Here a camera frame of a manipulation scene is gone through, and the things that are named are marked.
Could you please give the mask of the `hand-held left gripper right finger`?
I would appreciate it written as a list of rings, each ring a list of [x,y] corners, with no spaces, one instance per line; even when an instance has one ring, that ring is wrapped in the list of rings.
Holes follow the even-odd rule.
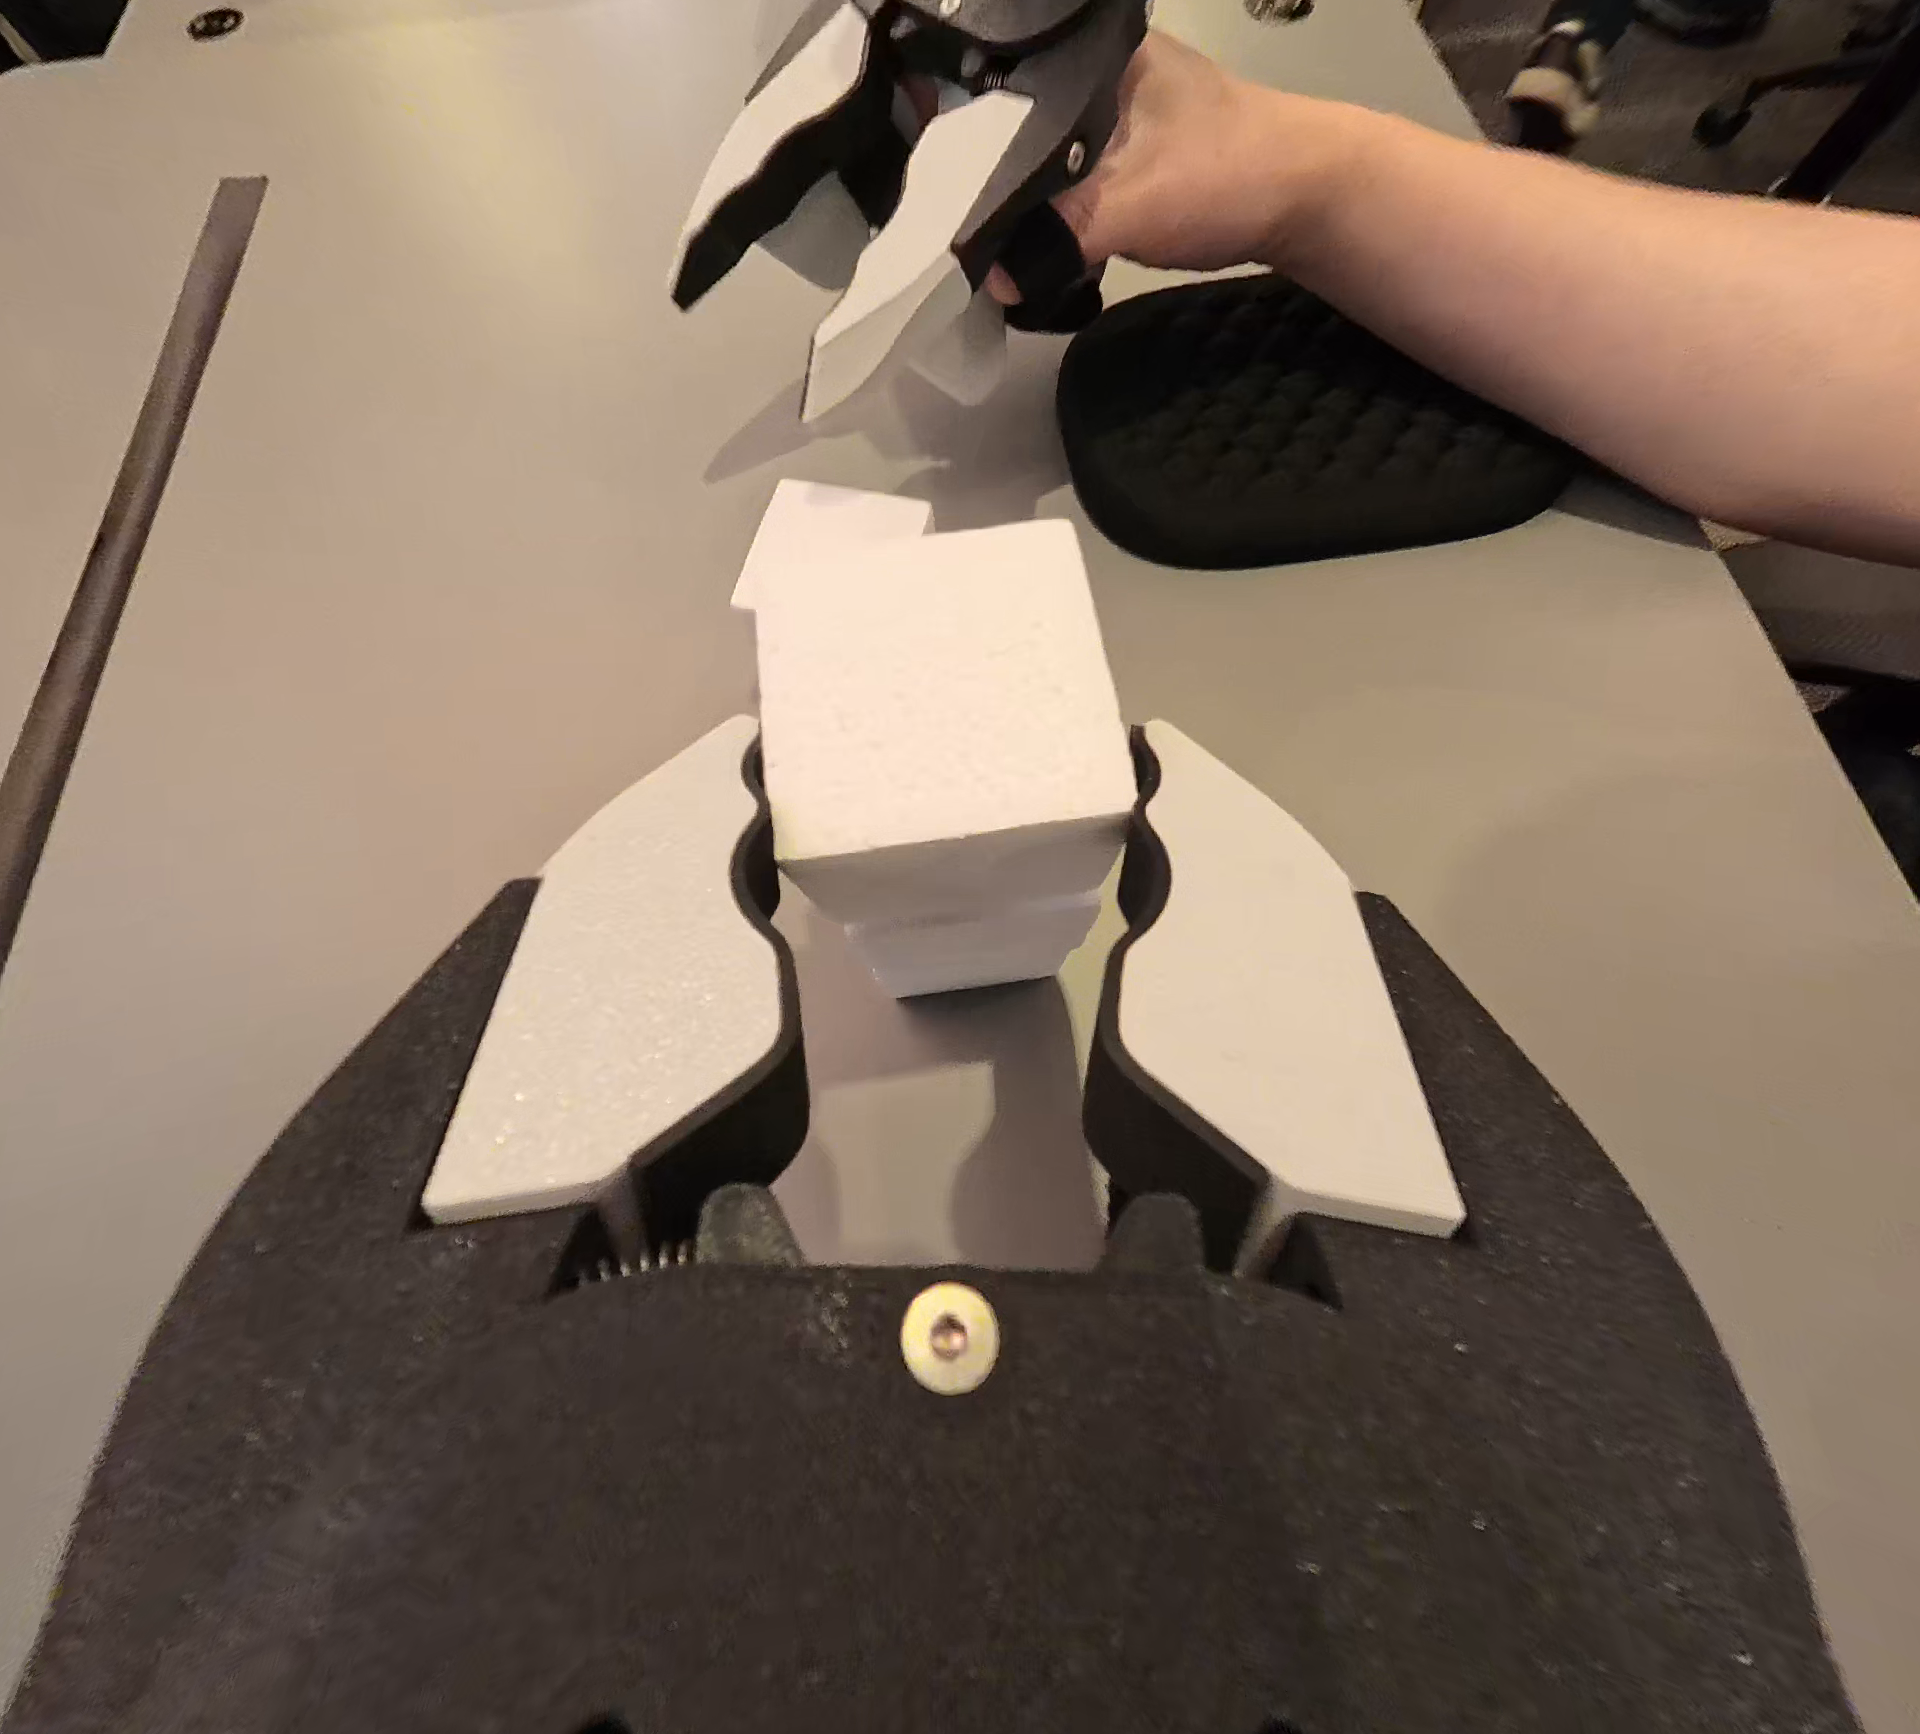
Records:
[[[1132,732],[1137,807],[1080,1131],[1118,1206],[1176,1196],[1208,1266],[1295,1220],[1425,1239],[1464,1198],[1341,865],[1173,722]]]

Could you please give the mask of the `black wrist rest pad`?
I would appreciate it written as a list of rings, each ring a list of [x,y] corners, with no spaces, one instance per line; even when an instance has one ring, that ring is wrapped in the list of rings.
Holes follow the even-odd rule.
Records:
[[[1182,570],[1470,542],[1589,470],[1275,275],[1100,311],[1057,363],[1055,422],[1093,526]]]

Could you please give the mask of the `person's right forearm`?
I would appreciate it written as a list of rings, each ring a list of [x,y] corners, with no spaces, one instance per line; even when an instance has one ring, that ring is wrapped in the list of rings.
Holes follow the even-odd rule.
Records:
[[[1915,564],[1914,217],[1266,114],[1275,261],[1332,306],[1704,520]]]

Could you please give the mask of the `person's right hand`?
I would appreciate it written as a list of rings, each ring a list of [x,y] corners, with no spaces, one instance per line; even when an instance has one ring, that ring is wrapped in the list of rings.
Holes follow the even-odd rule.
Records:
[[[1249,84],[1168,32],[1146,32],[1114,129],[1050,199],[1084,265],[1213,275],[1293,266],[1326,231],[1370,117]]]

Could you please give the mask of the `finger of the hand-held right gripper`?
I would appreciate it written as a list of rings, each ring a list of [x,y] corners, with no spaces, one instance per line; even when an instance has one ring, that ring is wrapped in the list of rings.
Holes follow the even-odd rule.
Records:
[[[803,425],[849,404],[917,319],[952,327],[968,311],[972,280],[955,246],[1029,114],[1029,98],[989,91],[923,124],[897,210],[862,249],[849,290],[810,338]]]
[[[675,306],[696,305],[827,181],[867,228],[897,208],[897,79],[858,0],[810,4],[721,133],[684,212]]]

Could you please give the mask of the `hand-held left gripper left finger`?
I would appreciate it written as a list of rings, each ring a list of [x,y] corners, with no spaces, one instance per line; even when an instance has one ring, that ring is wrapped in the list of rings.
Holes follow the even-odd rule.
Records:
[[[544,861],[425,1220],[588,1202],[680,1250],[706,1196],[770,1187],[810,1114],[776,898],[756,722],[730,714]]]

